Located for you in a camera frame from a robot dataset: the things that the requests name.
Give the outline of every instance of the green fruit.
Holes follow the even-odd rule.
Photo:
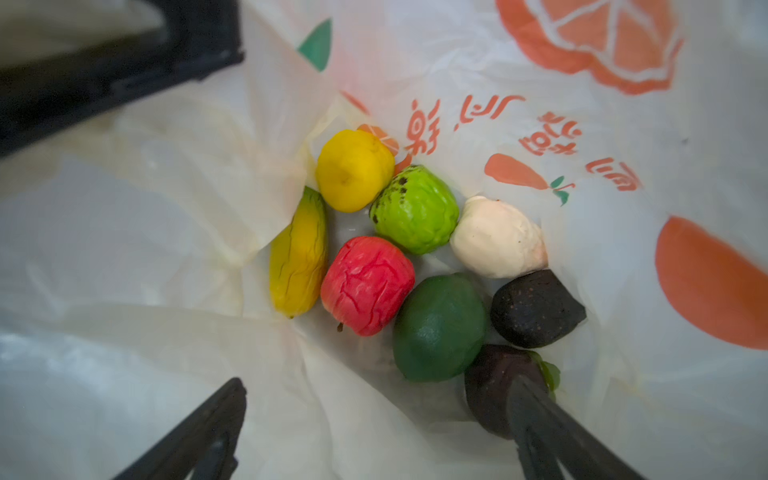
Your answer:
[[[413,382],[441,382],[463,372],[485,337],[485,308],[469,279],[431,276],[406,297],[395,322],[395,364]]]
[[[380,236],[423,255],[448,243],[458,223],[458,205],[448,185],[414,165],[389,182],[369,215]]]

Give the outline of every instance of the white fruit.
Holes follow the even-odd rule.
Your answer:
[[[453,253],[489,278],[515,278],[547,266],[541,228],[499,200],[472,197],[451,236]]]

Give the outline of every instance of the dark purple fruit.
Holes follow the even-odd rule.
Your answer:
[[[464,373],[467,403],[482,428],[512,440],[507,419],[507,395],[512,380],[519,375],[527,376],[543,392],[549,392],[536,356],[512,346],[482,346]]]
[[[491,323],[510,343],[526,349],[549,345],[569,334],[587,313],[551,270],[521,276],[498,289]]]

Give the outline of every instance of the green leaf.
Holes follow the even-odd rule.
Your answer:
[[[541,362],[541,372],[544,373],[549,389],[555,391],[560,386],[560,369],[550,362]]]
[[[531,360],[533,360],[537,365],[541,365],[541,362],[544,360],[541,359],[541,355],[539,355],[537,352],[534,352],[533,350],[529,350],[526,352],[528,356],[531,357]]]
[[[558,191],[555,191],[554,194],[557,195],[560,201],[562,202],[562,204],[560,204],[561,207],[565,205],[565,202],[568,201],[568,192],[564,192],[563,190],[558,190]]]
[[[563,183],[563,180],[565,180],[565,177],[555,178],[554,181],[551,184],[549,184],[549,186],[552,188],[560,187],[560,184]]]
[[[331,19],[317,25],[297,50],[317,71],[325,70],[331,55]]]

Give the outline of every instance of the plastic bag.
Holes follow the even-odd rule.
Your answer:
[[[263,247],[318,146],[368,124],[460,200],[541,223],[588,310],[541,349],[582,425],[648,478],[764,477],[761,8],[243,4],[244,66],[0,164],[2,475],[107,478],[238,375],[236,477],[520,478],[461,379],[402,379],[391,329],[338,334],[321,306],[290,329],[270,308]],[[331,251],[372,232],[331,224]],[[447,248],[414,260],[417,281],[462,270]]]

